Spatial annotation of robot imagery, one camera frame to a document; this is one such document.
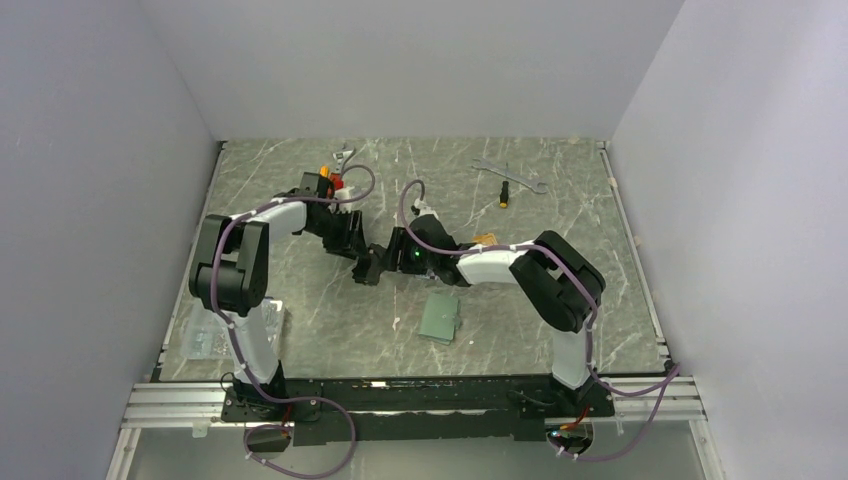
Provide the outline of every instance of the gray marble surface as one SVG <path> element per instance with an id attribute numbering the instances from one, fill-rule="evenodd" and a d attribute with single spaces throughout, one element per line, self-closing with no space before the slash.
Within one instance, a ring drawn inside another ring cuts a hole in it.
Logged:
<path id="1" fill-rule="evenodd" d="M 221 157 L 209 213 L 256 207 L 299 184 L 304 171 L 330 164 L 344 141 L 359 148 L 351 163 L 377 176 L 363 211 L 367 242 L 386 245 L 397 224 L 404 184 L 421 178 L 426 200 L 457 242 L 494 233 L 501 243 L 560 232 L 604 275 L 603 316 L 596 327 L 596 362 L 602 372 L 661 370 L 655 332 L 624 227 L 595 142 L 549 138 L 377 138 L 230 141 Z M 501 178 L 469 167 L 485 156 L 549 182 L 539 195 L 511 184 L 508 209 L 498 208 Z M 368 176 L 345 180 L 366 187 Z M 436 280 L 384 273 L 374 287 L 350 277 L 353 262 L 324 253 L 309 234 L 272 246 L 268 295 L 286 305 L 280 358 L 286 375 L 379 377 L 545 373 L 551 364 L 551 328 L 516 286 L 449 287 Z M 460 299 L 462 328 L 440 345 L 417 335 L 427 296 Z M 180 355 L 191 298 L 185 289 L 162 367 L 163 380 L 217 379 L 229 360 L 187 360 Z"/>

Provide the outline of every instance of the plastic container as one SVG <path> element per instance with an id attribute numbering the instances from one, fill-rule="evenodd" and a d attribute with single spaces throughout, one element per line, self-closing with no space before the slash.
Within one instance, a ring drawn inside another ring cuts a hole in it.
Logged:
<path id="1" fill-rule="evenodd" d="M 283 329 L 283 302 L 267 297 L 259 307 L 262 318 L 265 319 L 265 330 L 268 341 L 278 352 L 280 332 Z M 227 331 L 220 318 L 203 308 L 200 299 L 195 298 L 191 304 L 188 321 L 183 332 L 180 353 L 189 360 L 223 360 L 230 359 L 230 344 L 227 342 Z"/>

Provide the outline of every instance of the yellow and black screwdriver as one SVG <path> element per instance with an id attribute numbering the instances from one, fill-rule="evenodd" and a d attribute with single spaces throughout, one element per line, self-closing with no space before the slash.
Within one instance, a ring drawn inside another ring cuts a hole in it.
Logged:
<path id="1" fill-rule="evenodd" d="M 506 170 L 509 171 L 509 162 L 506 164 Z M 504 180 L 503 186 L 501 186 L 501 196 L 500 203 L 501 208 L 506 208 L 509 206 L 509 182 Z"/>

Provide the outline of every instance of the white wall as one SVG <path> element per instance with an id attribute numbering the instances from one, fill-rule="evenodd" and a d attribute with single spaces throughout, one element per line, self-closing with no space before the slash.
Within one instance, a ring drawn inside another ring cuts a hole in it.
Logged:
<path id="1" fill-rule="evenodd" d="M 135 0 L 0 8 L 0 478 L 103 478 L 215 144 Z"/>
<path id="2" fill-rule="evenodd" d="M 845 478 L 848 4 L 687 1 L 613 137 L 732 479 Z"/>
<path id="3" fill-rule="evenodd" d="M 609 138 L 683 0 L 141 0 L 219 139 Z"/>

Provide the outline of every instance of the wrench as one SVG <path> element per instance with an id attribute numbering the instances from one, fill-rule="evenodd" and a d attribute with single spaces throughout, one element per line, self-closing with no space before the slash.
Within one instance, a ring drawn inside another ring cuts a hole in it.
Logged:
<path id="1" fill-rule="evenodd" d="M 518 182 L 535 193 L 548 193 L 548 187 L 546 186 L 547 182 L 540 180 L 539 177 L 524 178 L 521 175 L 516 175 L 505 168 L 495 165 L 485 158 L 475 158 L 473 162 L 474 163 L 471 164 L 471 168 L 476 168 L 477 170 L 488 170 L 492 173 Z"/>

